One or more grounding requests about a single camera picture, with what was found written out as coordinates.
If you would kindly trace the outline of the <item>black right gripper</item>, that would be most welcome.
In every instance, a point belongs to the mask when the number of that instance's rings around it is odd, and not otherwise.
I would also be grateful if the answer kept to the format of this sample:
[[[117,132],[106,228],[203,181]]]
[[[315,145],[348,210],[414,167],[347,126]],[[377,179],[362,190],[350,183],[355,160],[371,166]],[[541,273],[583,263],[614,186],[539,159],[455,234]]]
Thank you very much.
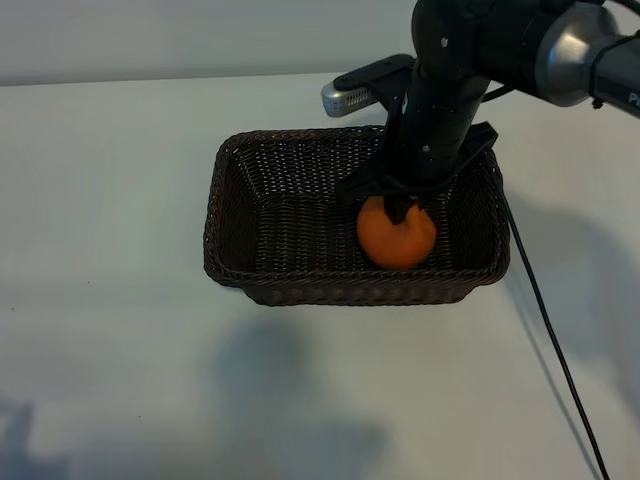
[[[379,148],[335,186],[341,200],[385,197],[384,212],[392,225],[404,222],[416,196],[442,193],[472,160],[491,149],[498,138],[487,122],[472,125],[459,112],[432,106],[425,114],[406,100],[391,104]]]

